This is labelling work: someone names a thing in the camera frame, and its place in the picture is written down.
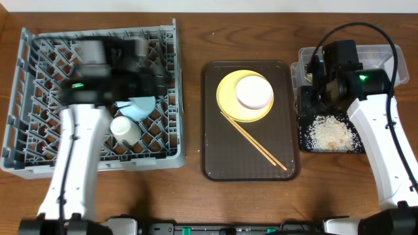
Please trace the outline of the light blue small plate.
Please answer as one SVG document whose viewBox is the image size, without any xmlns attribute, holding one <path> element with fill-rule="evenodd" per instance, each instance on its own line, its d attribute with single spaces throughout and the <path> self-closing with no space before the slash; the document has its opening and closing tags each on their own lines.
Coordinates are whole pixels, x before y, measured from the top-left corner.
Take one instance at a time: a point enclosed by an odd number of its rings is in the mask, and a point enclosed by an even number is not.
<svg viewBox="0 0 418 235">
<path fill-rule="evenodd" d="M 122 115 L 135 122 L 145 120 L 155 109 L 156 98 L 151 97 L 133 97 L 128 101 L 118 101 L 116 106 Z"/>
</svg>

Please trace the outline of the pink white bowl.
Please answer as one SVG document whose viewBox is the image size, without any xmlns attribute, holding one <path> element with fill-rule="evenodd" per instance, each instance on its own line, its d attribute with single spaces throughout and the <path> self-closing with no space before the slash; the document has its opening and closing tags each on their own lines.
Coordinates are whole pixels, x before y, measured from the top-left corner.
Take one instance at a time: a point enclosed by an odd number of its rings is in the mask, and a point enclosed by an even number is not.
<svg viewBox="0 0 418 235">
<path fill-rule="evenodd" d="M 242 78 L 235 87 L 238 102 L 250 110 L 260 110 L 267 107 L 274 98 L 270 83 L 260 76 Z"/>
</svg>

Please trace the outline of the green snack wrapper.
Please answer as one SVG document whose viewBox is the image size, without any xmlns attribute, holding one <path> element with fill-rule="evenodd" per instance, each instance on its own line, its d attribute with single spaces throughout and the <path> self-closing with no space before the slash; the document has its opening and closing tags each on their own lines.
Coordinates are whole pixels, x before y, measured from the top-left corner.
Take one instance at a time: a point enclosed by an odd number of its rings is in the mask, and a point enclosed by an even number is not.
<svg viewBox="0 0 418 235">
<path fill-rule="evenodd" d="M 313 74 L 312 73 L 308 73 L 304 75 L 304 79 L 309 83 L 309 84 L 313 84 Z"/>
</svg>

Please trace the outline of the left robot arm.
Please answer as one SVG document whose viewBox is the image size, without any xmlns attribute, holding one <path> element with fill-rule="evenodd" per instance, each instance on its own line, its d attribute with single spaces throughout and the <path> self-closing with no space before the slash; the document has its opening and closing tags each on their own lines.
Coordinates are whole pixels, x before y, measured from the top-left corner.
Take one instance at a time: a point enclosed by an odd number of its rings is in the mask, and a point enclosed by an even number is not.
<svg viewBox="0 0 418 235">
<path fill-rule="evenodd" d="M 34 219 L 19 234 L 140 234 L 138 221 L 122 216 L 95 221 L 95 186 L 100 149 L 114 118 L 112 105 L 134 97 L 167 94 L 164 69 L 141 67 L 144 37 L 84 36 L 81 62 L 61 88 L 61 135 L 48 192 Z"/>
</svg>

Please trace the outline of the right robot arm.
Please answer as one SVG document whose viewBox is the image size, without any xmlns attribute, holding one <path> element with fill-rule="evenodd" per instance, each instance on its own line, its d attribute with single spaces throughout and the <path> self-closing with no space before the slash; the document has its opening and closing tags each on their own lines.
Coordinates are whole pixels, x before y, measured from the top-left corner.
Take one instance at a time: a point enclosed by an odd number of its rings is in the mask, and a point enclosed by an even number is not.
<svg viewBox="0 0 418 235">
<path fill-rule="evenodd" d="M 300 116 L 347 116 L 362 141 L 378 189 L 381 211 L 365 219 L 326 219 L 326 234 L 416 234 L 417 160 L 389 93 L 384 69 L 365 69 L 353 40 L 341 40 L 314 55 L 313 81 L 296 92 Z"/>
</svg>

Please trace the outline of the pale green plastic cup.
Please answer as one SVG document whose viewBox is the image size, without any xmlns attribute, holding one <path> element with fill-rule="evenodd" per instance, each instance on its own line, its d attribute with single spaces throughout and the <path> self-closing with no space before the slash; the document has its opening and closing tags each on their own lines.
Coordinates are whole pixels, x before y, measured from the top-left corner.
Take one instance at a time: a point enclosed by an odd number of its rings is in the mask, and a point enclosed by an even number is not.
<svg viewBox="0 0 418 235">
<path fill-rule="evenodd" d="M 115 117 L 110 123 L 110 131 L 118 142 L 135 145 L 141 137 L 140 127 L 128 117 Z"/>
</svg>

